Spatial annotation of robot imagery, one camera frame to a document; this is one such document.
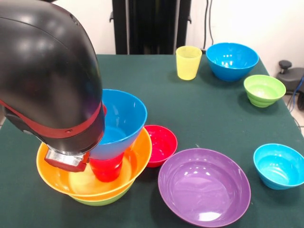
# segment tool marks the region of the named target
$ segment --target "blue bowl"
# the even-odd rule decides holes
[[[237,81],[258,63],[258,55],[251,48],[235,43],[218,43],[206,52],[209,66],[221,80]]]
[[[122,154],[135,141],[148,116],[144,103],[127,92],[104,89],[102,101],[107,108],[104,136],[90,152],[90,158],[97,160]]]
[[[262,182],[275,190],[284,190],[304,183],[304,157],[280,144],[265,144],[253,155]]]

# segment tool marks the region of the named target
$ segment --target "plastic bowl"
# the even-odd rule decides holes
[[[208,149],[178,152],[161,167],[161,197],[183,220],[201,227],[221,227],[238,220],[251,198],[248,179],[229,157]]]
[[[256,149],[253,161],[262,182],[271,189],[284,190],[304,183],[304,157],[288,146],[262,145]]]
[[[168,128],[158,125],[147,125],[152,142],[152,154],[147,167],[161,166],[177,149],[177,138]]]
[[[105,206],[111,203],[114,203],[115,201],[118,201],[122,196],[124,196],[127,191],[131,188],[131,185],[125,189],[124,191],[122,191],[121,193],[119,193],[116,196],[110,197],[108,199],[102,199],[101,197],[95,197],[96,199],[82,199],[82,198],[78,198],[75,196],[71,196],[74,200],[78,201],[79,203],[82,204],[86,204],[88,206]]]
[[[90,152],[90,158],[96,160],[123,153],[138,136],[148,115],[144,103],[127,92],[104,89],[102,101],[107,108],[104,136]]]
[[[247,77],[244,87],[251,104],[260,108],[272,105],[286,93],[286,87],[281,81],[267,75]]]
[[[236,43],[218,43],[208,48],[207,60],[214,75],[224,81],[237,81],[248,74],[259,57],[251,48]]]
[[[84,172],[68,172],[51,166],[44,160],[47,152],[48,147],[42,143],[36,159],[39,175],[47,185],[73,197],[107,198],[112,193],[120,194],[126,190],[142,173],[150,159],[152,143],[147,130],[143,128],[132,146],[124,152],[120,175],[112,182],[99,181],[90,165],[86,166]]]

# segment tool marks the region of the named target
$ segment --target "black knob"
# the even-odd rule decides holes
[[[292,66],[291,62],[289,62],[288,60],[281,60],[279,62],[279,65],[283,70],[287,70]]]

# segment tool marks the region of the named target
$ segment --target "green bowl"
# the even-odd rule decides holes
[[[124,196],[124,194],[127,193],[127,191],[131,188],[131,186],[132,185],[130,185],[130,187],[128,187],[125,191],[123,191],[119,195],[106,199],[106,200],[103,199],[103,200],[99,200],[99,201],[91,201],[91,200],[77,199],[76,197],[73,197],[73,196],[70,196],[70,197],[72,197],[74,200],[78,201],[79,203],[86,204],[88,206],[105,206],[105,205],[114,203],[115,201],[119,200],[122,196]]]
[[[285,85],[268,75],[252,75],[245,79],[247,96],[256,107],[265,108],[282,98],[286,93]]]

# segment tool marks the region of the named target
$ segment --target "table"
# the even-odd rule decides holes
[[[301,228],[304,186],[275,191],[260,181],[254,150],[282,143],[303,153],[304,140],[282,100],[260,109],[252,106],[243,80],[215,78],[202,57],[192,81],[177,78],[175,56],[98,55],[103,88],[138,96],[148,109],[147,124],[172,129],[177,151],[202,147],[232,158],[246,173],[252,190],[245,215],[230,228]],[[251,74],[266,74],[261,62]],[[40,142],[5,121],[0,130],[0,227],[4,228],[191,228],[173,214],[158,191],[159,168],[145,169],[119,201],[104,207],[82,205],[50,188],[36,168]]]

